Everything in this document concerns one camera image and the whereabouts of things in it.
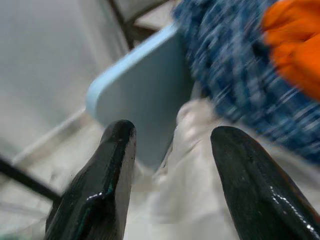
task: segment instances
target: blue fabric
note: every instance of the blue fabric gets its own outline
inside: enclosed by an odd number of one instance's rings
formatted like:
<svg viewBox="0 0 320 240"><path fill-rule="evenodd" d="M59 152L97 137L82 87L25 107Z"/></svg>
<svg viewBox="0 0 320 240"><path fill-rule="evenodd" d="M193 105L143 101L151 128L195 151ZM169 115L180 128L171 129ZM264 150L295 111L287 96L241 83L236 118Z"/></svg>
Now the blue fabric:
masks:
<svg viewBox="0 0 320 240"><path fill-rule="evenodd" d="M263 44L275 0L184 0L174 10L192 76L221 116L320 164L320 105L279 77Z"/></svg>

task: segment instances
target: orange fabric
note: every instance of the orange fabric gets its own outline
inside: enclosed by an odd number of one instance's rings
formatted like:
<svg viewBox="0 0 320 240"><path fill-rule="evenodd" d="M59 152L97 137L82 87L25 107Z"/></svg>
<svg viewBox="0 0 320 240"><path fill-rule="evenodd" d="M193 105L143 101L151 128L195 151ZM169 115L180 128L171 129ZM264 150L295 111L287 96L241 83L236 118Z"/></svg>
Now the orange fabric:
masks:
<svg viewBox="0 0 320 240"><path fill-rule="evenodd" d="M320 101L320 0L278 1L262 28L278 73Z"/></svg>

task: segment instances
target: light blue plastic tray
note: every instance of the light blue plastic tray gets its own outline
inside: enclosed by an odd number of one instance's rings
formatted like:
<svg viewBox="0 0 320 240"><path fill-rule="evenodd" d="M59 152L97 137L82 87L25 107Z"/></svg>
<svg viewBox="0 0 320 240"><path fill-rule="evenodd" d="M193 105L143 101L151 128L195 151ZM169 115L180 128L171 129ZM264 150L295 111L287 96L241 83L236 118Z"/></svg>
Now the light blue plastic tray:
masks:
<svg viewBox="0 0 320 240"><path fill-rule="evenodd" d="M120 119L133 122L137 159L156 170L192 86L181 36L170 25L102 73L88 90L86 108L104 127Z"/></svg>

